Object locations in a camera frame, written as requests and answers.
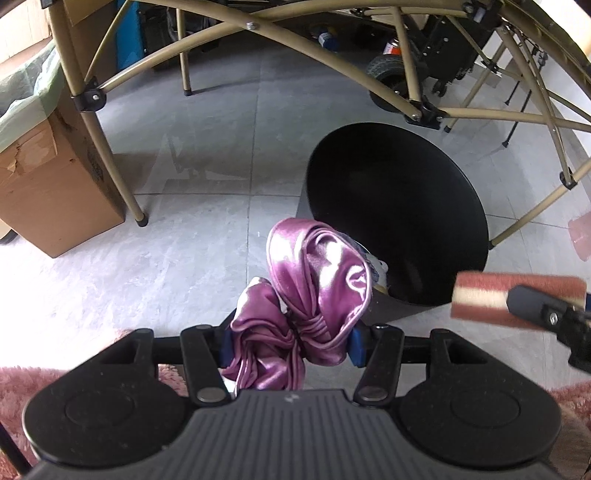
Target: grooved rubber surface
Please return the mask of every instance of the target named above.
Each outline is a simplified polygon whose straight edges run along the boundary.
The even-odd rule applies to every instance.
[[[134,465],[82,471],[41,462],[29,480],[558,480],[536,464],[505,472],[445,465],[410,445],[386,412],[340,390],[245,390],[197,411],[166,450]]]

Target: gray floor tile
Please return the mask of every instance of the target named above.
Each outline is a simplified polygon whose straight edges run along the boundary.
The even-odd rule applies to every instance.
[[[147,74],[138,86],[134,95],[149,101],[130,108],[132,94],[124,93],[101,111],[134,192],[249,193],[262,53],[243,45],[231,37],[196,59],[203,62],[191,65],[191,97],[183,96],[178,70],[171,69]]]
[[[0,365],[72,368],[112,341],[114,330],[177,335],[218,324],[235,308],[246,284],[248,197],[141,203],[146,228],[129,216],[56,260],[22,240],[0,251],[1,270],[12,272],[1,280],[12,299],[3,317],[18,320],[2,325]]]
[[[514,220],[487,216],[489,237],[494,238],[514,223]],[[486,271],[532,273],[521,232],[516,232],[489,251]]]
[[[591,284],[591,264],[578,257],[567,229],[529,223],[521,234],[534,273],[574,275]]]
[[[296,215],[297,197],[251,197],[248,224],[248,281],[268,278],[267,236],[280,220]]]
[[[484,157],[462,168],[476,190],[487,215],[514,218],[513,208],[490,157]]]
[[[560,163],[550,136],[541,125],[519,124],[509,148],[493,153],[491,158],[518,218],[561,185]],[[569,220],[589,210],[589,198],[583,188],[577,187],[535,221],[566,227]]]
[[[342,388],[349,398],[363,375],[364,369],[353,366],[349,358],[336,367],[321,367],[306,362],[306,379],[304,388],[325,390],[327,388]]]
[[[425,134],[375,106],[367,91],[284,48],[265,51],[256,113],[252,193],[299,195],[310,155],[338,127],[383,122]]]

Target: black trash can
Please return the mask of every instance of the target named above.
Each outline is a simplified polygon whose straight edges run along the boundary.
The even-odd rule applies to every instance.
[[[456,274],[483,270],[488,256],[486,216],[466,176],[393,125],[327,135],[310,158],[298,216],[328,223],[388,264],[390,297],[374,291],[368,324],[450,302]]]

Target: black metal stand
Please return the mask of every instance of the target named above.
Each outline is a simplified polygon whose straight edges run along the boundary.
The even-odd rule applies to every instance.
[[[22,452],[18,449],[17,444],[14,443],[10,434],[0,422],[0,450],[4,452],[8,461],[17,469],[17,472],[22,476],[31,471],[31,464],[27,461]]]
[[[538,69],[540,71],[542,71],[542,68],[544,67],[544,65],[546,65],[546,61],[548,60],[548,54],[545,51],[541,52],[540,49],[535,45],[534,45],[534,48],[532,49],[531,53],[532,53],[532,56],[535,56],[538,53],[541,53],[540,59],[538,61]],[[509,105],[509,102],[513,98],[513,95],[515,94],[515,91],[517,90],[517,87],[519,86],[520,83],[521,83],[521,81],[517,80],[517,83],[515,84],[515,87],[513,88],[511,95],[509,95],[509,98],[505,102],[506,105]],[[525,102],[523,102],[520,112],[523,113],[525,111],[525,108],[527,107],[527,104],[530,102],[530,99],[531,99],[531,90],[527,93],[527,96],[525,97]],[[511,140],[511,137],[513,137],[513,134],[515,133],[515,129],[517,128],[518,123],[519,122],[515,122],[513,124],[513,126],[511,127],[511,131],[509,132],[509,135],[507,135],[507,138],[505,139],[505,141],[502,142],[503,147],[507,148],[509,146],[509,141]]]

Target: metal tube leg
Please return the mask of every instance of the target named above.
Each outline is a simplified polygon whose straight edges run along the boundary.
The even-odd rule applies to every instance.
[[[573,173],[573,180],[579,181],[582,179],[587,173],[591,171],[591,158],[587,160],[582,166],[579,167]],[[564,185],[557,187],[550,195],[548,195],[544,200],[542,200],[538,205],[533,207],[529,212],[527,212],[523,217],[517,220],[513,225],[511,225],[508,229],[501,232],[499,235],[494,237],[490,241],[491,248],[500,244],[504,239],[511,236],[521,227],[523,227],[526,223],[531,222],[534,218],[536,218],[539,214],[541,214],[544,210],[550,207],[556,200],[562,197],[565,193],[569,192],[569,189]]]
[[[184,22],[184,11],[177,8],[177,34],[178,39],[182,40],[186,35],[186,28]],[[178,55],[181,61],[181,76],[183,77],[183,90],[185,97],[191,96],[191,78],[189,75],[189,52],[182,51]]]
[[[418,84],[417,69],[414,65],[413,53],[410,49],[410,42],[400,8],[391,8],[392,17],[394,18],[394,27],[396,28],[396,35],[400,43],[400,52],[402,53],[402,63],[404,64],[404,76],[407,81],[408,98],[411,100],[421,101],[421,87]]]
[[[501,58],[501,55],[503,55],[503,52],[505,51],[505,49],[506,49],[505,44],[499,45],[499,48],[496,49],[495,54],[492,56],[491,62],[493,62],[493,63],[498,62],[499,59]],[[489,69],[485,68],[484,71],[478,77],[478,80],[474,84],[474,87],[472,87],[472,90],[470,90],[470,93],[468,93],[468,95],[466,96],[466,98],[464,98],[464,101],[462,102],[462,105],[461,105],[462,108],[466,108],[468,105],[470,105],[471,101],[474,100],[474,97],[476,96],[476,94],[478,93],[478,91],[482,88],[482,86],[484,85],[484,82],[486,81],[486,79],[488,78],[488,76],[490,74],[491,74],[491,71]],[[447,133],[451,132],[453,126],[456,124],[457,121],[458,121],[457,118],[453,118],[443,128],[444,131],[446,131]]]
[[[525,59],[523,52],[521,51],[521,49],[517,45],[517,42],[515,41],[515,39],[513,38],[513,33],[506,26],[501,26],[501,27],[497,28],[496,31],[498,32],[499,36],[501,37],[501,40],[503,41],[503,43],[507,46],[507,48],[511,52],[511,55],[513,56],[515,63],[519,67],[519,70],[521,71],[521,74],[523,75],[524,80],[529,84],[530,89],[532,90],[534,103],[535,103],[536,107],[540,110],[540,113],[544,117],[545,123],[548,126],[550,136],[552,137],[552,142],[554,143],[554,147],[556,148],[556,153],[558,155],[558,159],[560,160],[560,165],[562,167],[564,179],[565,179],[566,183],[569,184],[572,181],[572,177],[570,174],[569,165],[567,164],[567,161],[566,161],[566,155],[564,153],[564,145],[562,143],[562,137],[560,136],[558,128],[556,127],[556,123],[554,122],[553,112],[550,109],[548,103],[546,102],[546,99],[545,99],[544,94],[542,92],[542,90],[543,90],[542,86],[537,82],[536,78],[534,77],[534,73],[531,70],[533,68],[539,74],[539,71],[537,70],[537,66],[535,65],[535,62],[531,62],[531,68],[530,68],[530,65],[528,64],[527,60]]]
[[[72,37],[68,26],[69,20],[66,17],[66,10],[63,2],[55,2],[48,7],[49,19],[51,24],[51,32],[56,42],[56,48],[60,55],[61,66],[64,70],[64,75],[70,87],[72,95],[79,95],[84,92],[85,84],[80,71],[80,66],[74,52],[72,45]],[[94,142],[96,149],[107,169],[115,187],[123,197],[127,207],[133,214],[135,221],[139,226],[146,226],[148,224],[148,217],[139,208],[138,202],[135,200],[133,194],[129,191],[121,173],[115,165],[113,152],[107,142],[105,133],[100,126],[99,119],[94,112],[82,112],[82,120],[89,131],[90,137]]]

